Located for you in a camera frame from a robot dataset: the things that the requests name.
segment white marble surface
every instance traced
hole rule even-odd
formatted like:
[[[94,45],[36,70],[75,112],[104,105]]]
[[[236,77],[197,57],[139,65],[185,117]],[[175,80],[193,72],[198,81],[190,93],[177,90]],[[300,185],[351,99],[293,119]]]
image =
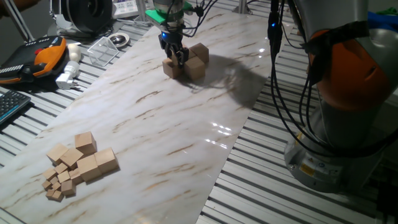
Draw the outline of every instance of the white marble surface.
[[[195,223],[271,70],[267,21],[209,13],[192,39],[210,49],[206,78],[169,79],[152,28],[0,170],[0,207],[27,223]],[[48,201],[41,184],[56,143],[91,131],[121,170]]]

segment keyboard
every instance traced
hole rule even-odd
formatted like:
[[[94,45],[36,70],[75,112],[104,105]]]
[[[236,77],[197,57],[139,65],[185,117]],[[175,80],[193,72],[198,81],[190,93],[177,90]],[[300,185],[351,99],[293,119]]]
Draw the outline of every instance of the keyboard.
[[[0,96],[0,124],[26,106],[29,101],[30,97],[12,90]]]

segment clear plastic container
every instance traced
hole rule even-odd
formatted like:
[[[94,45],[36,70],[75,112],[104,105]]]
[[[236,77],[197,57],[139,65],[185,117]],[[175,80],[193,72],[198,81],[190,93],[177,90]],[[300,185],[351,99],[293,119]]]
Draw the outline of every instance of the clear plastic container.
[[[93,65],[104,67],[119,53],[119,50],[109,38],[103,37],[87,52]]]

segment pile of wooden blocks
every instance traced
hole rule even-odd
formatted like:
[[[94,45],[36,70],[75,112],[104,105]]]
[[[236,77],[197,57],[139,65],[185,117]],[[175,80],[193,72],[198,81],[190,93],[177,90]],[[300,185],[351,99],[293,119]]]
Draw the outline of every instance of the pile of wooden blocks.
[[[43,173],[42,184],[49,200],[62,201],[64,196],[75,195],[76,185],[93,180],[119,167],[112,148],[97,152],[96,141],[91,132],[75,136],[75,148],[68,149],[57,144],[47,157],[55,167]]]
[[[209,49],[199,43],[189,48],[188,60],[183,68],[178,67],[177,58],[173,55],[163,61],[163,71],[170,78],[177,78],[185,73],[190,79],[197,80],[205,76],[205,64],[208,62]]]

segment white ball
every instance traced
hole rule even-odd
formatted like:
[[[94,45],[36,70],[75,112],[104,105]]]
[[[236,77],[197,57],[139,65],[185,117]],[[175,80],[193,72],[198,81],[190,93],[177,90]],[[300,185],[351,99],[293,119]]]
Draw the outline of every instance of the white ball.
[[[81,54],[80,48],[76,44],[68,44],[68,50],[69,50],[69,53]]]
[[[69,53],[69,59],[74,62],[79,62],[80,61],[80,54],[76,53]]]

